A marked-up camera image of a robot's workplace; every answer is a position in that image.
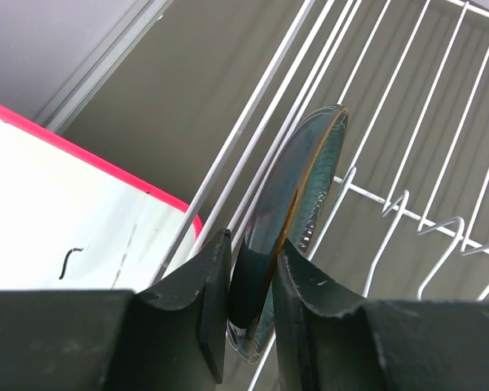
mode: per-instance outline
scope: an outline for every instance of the black mark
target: black mark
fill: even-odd
[[[155,292],[141,292],[139,296],[144,300],[152,301],[159,299],[161,297],[161,294]]]
[[[83,248],[71,248],[70,250],[67,251],[67,255],[65,255],[65,259],[64,259],[64,268],[62,269],[62,274],[59,275],[59,278],[58,279],[64,279],[64,276],[65,276],[65,271],[67,270],[67,262],[68,262],[68,258],[71,256],[72,253],[74,253],[75,251],[83,251]]]

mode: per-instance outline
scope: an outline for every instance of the black object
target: black object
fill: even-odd
[[[138,295],[0,292],[0,390],[214,390],[230,262],[230,232],[220,231]]]
[[[83,251],[83,248],[71,248],[70,250],[67,251],[67,254],[65,254],[65,258],[64,258],[64,265],[62,266],[62,273],[59,275],[58,279],[64,279],[65,271],[67,271],[68,258],[75,251],[78,251],[78,252]]]
[[[489,390],[489,303],[365,301],[289,241],[273,292],[282,391]]]
[[[0,391],[214,391],[230,234],[130,291],[0,292]],[[287,240],[273,279],[282,391],[489,390],[489,303],[365,301]]]

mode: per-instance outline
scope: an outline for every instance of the dark green plate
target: dark green plate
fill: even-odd
[[[311,113],[276,161],[244,233],[231,279],[228,333],[234,349],[258,360],[274,331],[271,278],[288,238],[306,253],[341,154],[348,122],[343,106]]]

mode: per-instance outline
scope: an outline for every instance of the gray wall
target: gray wall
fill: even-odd
[[[0,104],[34,119],[139,0],[0,0]]]
[[[218,225],[225,225],[285,118],[344,5],[337,0],[306,62],[275,111],[257,153],[232,192]],[[307,111],[333,104],[371,32],[382,0],[365,1]],[[355,78],[345,105],[350,127],[337,175],[343,177],[418,17],[422,0],[394,0]],[[73,122],[65,136],[158,187],[190,201],[234,125],[301,0],[176,0],[163,19],[115,71]],[[302,37],[324,1],[318,0]],[[433,0],[402,71],[397,77],[354,180],[386,196],[420,114],[436,69],[461,9]],[[468,14],[447,61],[438,90],[404,170],[398,191],[411,192],[409,208],[421,213],[452,140],[489,42],[489,20]],[[302,39],[289,52],[267,96],[254,114],[206,205],[206,218],[255,126],[266,110]],[[447,179],[430,218],[453,215],[469,220],[489,161],[489,63],[475,96]],[[391,217],[381,206],[351,192],[346,196],[315,262],[333,278],[359,292]],[[489,241],[489,192],[473,237]],[[446,248],[446,236],[416,235],[404,217],[381,259],[372,297],[414,298],[416,289]],[[489,256],[461,257],[456,251],[425,292],[427,298],[474,299],[489,281]],[[246,389],[254,366],[227,351],[221,389]],[[275,354],[259,390],[277,389]]]

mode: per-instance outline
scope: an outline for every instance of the white wire rack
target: white wire rack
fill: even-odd
[[[436,222],[428,218],[428,216],[431,214],[431,209],[432,207],[434,207],[434,203],[438,198],[439,189],[446,181],[449,180],[449,173],[452,171],[450,170],[450,167],[456,164],[456,162],[453,161],[453,153],[457,148],[460,135],[464,131],[473,131],[467,129],[467,120],[469,114],[471,113],[471,110],[474,109],[475,97],[481,93],[480,90],[482,89],[482,79],[485,75],[489,62],[489,39],[487,39],[486,42],[482,43],[482,45],[486,47],[483,56],[481,58],[472,59],[479,62],[478,71],[476,72],[476,74],[470,74],[467,77],[467,80],[465,80],[466,83],[470,83],[472,88],[470,90],[469,96],[465,98],[464,109],[461,115],[456,119],[458,125],[456,126],[456,130],[452,135],[451,142],[449,143],[449,148],[446,151],[438,152],[441,155],[443,154],[443,162],[441,164],[441,167],[439,170],[435,170],[433,173],[429,172],[429,174],[433,175],[436,179],[434,180],[434,185],[430,189],[425,207],[421,211],[410,210],[408,208],[408,201],[413,197],[413,192],[409,189],[402,189],[400,192],[397,192],[397,189],[399,189],[399,184],[403,180],[403,173],[405,169],[408,169],[408,166],[411,164],[410,155],[413,152],[413,148],[416,147],[416,141],[420,132],[424,128],[424,121],[429,113],[429,110],[431,109],[431,104],[435,97],[435,93],[438,94],[439,85],[441,84],[443,77],[446,77],[446,64],[450,59],[450,55],[452,54],[453,47],[456,44],[456,40],[460,36],[460,28],[464,25],[464,22],[466,22],[469,14],[482,18],[483,20],[489,20],[489,11],[483,10],[480,7],[476,7],[469,2],[462,2],[460,0],[442,1],[443,3],[449,3],[450,6],[453,8],[458,7],[458,17],[456,19],[456,22],[451,27],[451,30],[449,32],[449,41],[448,44],[443,48],[443,54],[440,56],[440,62],[433,65],[433,80],[424,81],[424,88],[428,92],[424,99],[416,101],[416,105],[421,107],[420,114],[416,119],[412,119],[412,124],[410,128],[412,129],[412,132],[407,138],[407,145],[404,149],[403,154],[399,157],[399,160],[395,160],[392,162],[391,170],[389,172],[389,175],[392,176],[392,180],[389,189],[385,194],[374,194],[366,187],[361,187],[360,185],[355,184],[355,179],[358,177],[357,174],[359,172],[359,158],[361,157],[364,148],[369,144],[370,139],[374,137],[374,134],[372,133],[377,126],[377,121],[379,120],[379,117],[383,109],[385,108],[385,104],[387,103],[386,101],[392,92],[394,84],[399,78],[399,74],[403,71],[403,69],[405,69],[406,66],[409,66],[410,64],[409,61],[407,61],[408,54],[412,49],[412,45],[415,41],[416,35],[420,32],[424,18],[427,16],[427,13],[430,10],[432,3],[439,2],[439,0],[436,2],[431,0],[420,2],[419,0],[416,0],[414,2],[421,4],[420,13],[418,13],[417,18],[414,20],[412,31],[407,37],[405,46],[400,51],[398,61],[392,68],[390,74],[391,76],[385,84],[381,95],[377,99],[377,104],[374,108],[373,113],[370,116],[368,126],[363,130],[362,137],[360,137],[360,141],[352,154],[352,158],[347,162],[348,168],[346,174],[344,175],[344,178],[334,178],[334,181],[340,184],[340,189],[337,193],[335,204],[328,218],[326,219],[323,229],[319,233],[319,237],[316,240],[314,247],[310,252],[309,259],[311,260],[316,254],[320,244],[322,243],[328,228],[332,224],[333,219],[336,217],[337,211],[341,207],[343,200],[351,192],[357,193],[358,195],[366,197],[367,199],[380,204],[382,217],[386,217],[390,214],[390,212],[395,211],[390,227],[385,233],[381,245],[377,250],[377,253],[375,254],[369,267],[368,276],[365,280],[362,291],[362,294],[365,297],[367,297],[370,292],[370,287],[372,285],[373,276],[378,266],[378,262],[381,260],[386,250],[386,247],[388,246],[388,243],[394,236],[394,233],[400,227],[402,217],[417,222],[417,235],[425,235],[432,231],[437,231],[452,238],[448,246],[443,251],[442,256],[436,261],[433,268],[426,275],[426,277],[423,279],[420,286],[416,290],[417,300],[421,300],[424,290],[427,288],[430,281],[434,278],[434,276],[438,273],[446,260],[455,251],[460,251],[461,256],[470,256],[475,253],[485,253],[487,256],[489,256],[489,243],[479,243],[478,241],[471,239],[471,234],[475,227],[475,223],[478,220],[479,212],[485,202],[486,193],[489,188],[489,156],[481,157],[481,159],[484,159],[487,162],[485,175],[483,175],[483,177],[478,177],[474,179],[474,181],[478,182],[479,192],[478,197],[473,201],[473,208],[472,213],[470,214],[469,221],[466,223],[465,219],[458,215],[443,219],[440,222]],[[286,144],[290,135],[295,130],[297,123],[306,113],[306,110],[311,100],[314,98],[315,92],[317,91],[321,81],[325,77],[330,64],[333,62],[337,51],[343,43],[343,39],[347,34],[350,26],[352,25],[352,22],[354,22],[362,3],[362,0],[347,0],[346,2],[342,2],[342,4],[338,6],[334,0],[328,0],[324,4],[304,42],[298,49],[298,53],[295,56],[293,62],[290,64],[288,71],[285,73],[284,79],[282,80],[280,86],[275,92],[273,99],[269,102],[257,129],[255,130],[252,138],[249,141],[249,144],[245,148],[244,152],[241,154],[236,167],[234,168],[230,178],[227,181],[227,185],[222,190],[218,202],[215,204],[212,212],[205,222],[203,231],[201,232],[200,237],[196,242],[196,245],[192,249],[191,255],[199,250],[200,246],[207,238],[207,235],[210,233],[210,230],[213,228],[213,225],[216,222],[216,218],[222,210],[223,205],[227,201],[227,198],[230,195],[232,188],[240,177],[244,166],[251,157],[252,152],[259,142],[259,139],[261,138],[264,130],[267,128],[272,114],[278,108],[280,100],[284,97],[290,83],[294,78],[294,75],[304,61],[308,50],[315,40],[315,37],[325,25],[324,22],[327,19],[328,14],[333,10],[338,15],[337,21],[332,27],[331,32],[329,33],[328,38],[326,39],[322,49],[320,50],[319,55],[315,59],[315,62],[312,64],[311,70],[307,74],[306,80],[302,84],[302,88],[294,97],[291,108],[289,109],[287,116],[284,118],[284,122],[282,123],[279,132],[275,136],[270,148],[268,149],[266,155],[264,156],[264,159],[257,169],[257,173],[249,184],[248,190],[245,192],[244,197],[237,206],[233,217],[231,218],[227,226],[233,234],[232,249],[235,249],[237,247],[245,230],[246,222],[249,220],[254,205],[257,202],[258,195],[261,192],[261,189],[264,185],[264,182],[266,181],[267,175],[269,174],[273,163],[277,159],[280,150]],[[350,70],[350,74],[347,78],[347,82],[344,85],[344,88],[342,89],[337,101],[331,103],[342,103],[347,96],[355,78],[360,77],[359,70],[363,64],[363,61],[365,60],[367,52],[370,50],[374,38],[381,31],[381,26],[385,22],[385,17],[387,11],[390,9],[391,3],[392,0],[384,1],[383,6],[380,9],[380,13],[374,25],[372,26],[372,30],[366,38],[365,43],[363,44],[363,48],[359,53],[359,57],[356,60],[354,67]],[[292,24],[290,25],[289,30],[285,34],[284,39],[280,43],[277,51],[271,59],[271,62],[268,64],[266,71],[263,73],[259,83],[257,84],[255,90],[250,96],[249,101],[246,103],[242,113],[240,114],[235,126],[228,135],[227,140],[223,144],[214,163],[210,167],[209,172],[206,174],[203,183],[200,185],[199,190],[194,196],[190,204],[190,208],[187,211],[187,215],[184,219],[182,228],[178,231],[174,243],[170,247],[167,256],[165,257],[165,260],[163,262],[165,266],[168,265],[168,263],[170,262],[171,257],[174,255],[179,244],[181,243],[182,238],[185,235],[186,229],[191,225],[192,220],[199,212],[201,205],[203,204],[206,196],[211,190],[215,179],[220,173],[222,167],[227,163],[228,157],[231,154],[232,149],[236,145],[238,138],[241,136],[246,125],[249,123],[249,120],[253,115],[254,110],[257,108],[259,101],[262,99],[265,91],[267,90],[267,87],[270,85],[274,75],[280,68],[281,62],[284,60],[284,57],[288,53],[290,46],[294,42],[295,37],[299,33],[299,30],[303,26],[306,17],[309,15],[311,8],[314,5],[315,0],[305,0],[302,3],[299,12],[297,13]],[[479,293],[476,300],[484,300],[488,295],[489,282],[487,286]],[[270,353],[271,348],[274,344],[274,339],[271,340],[270,344],[268,345],[267,351],[263,355],[262,360],[258,365],[255,375],[253,376],[253,379],[249,385],[249,390],[252,390],[258,381],[258,378],[267,360],[268,354]]]

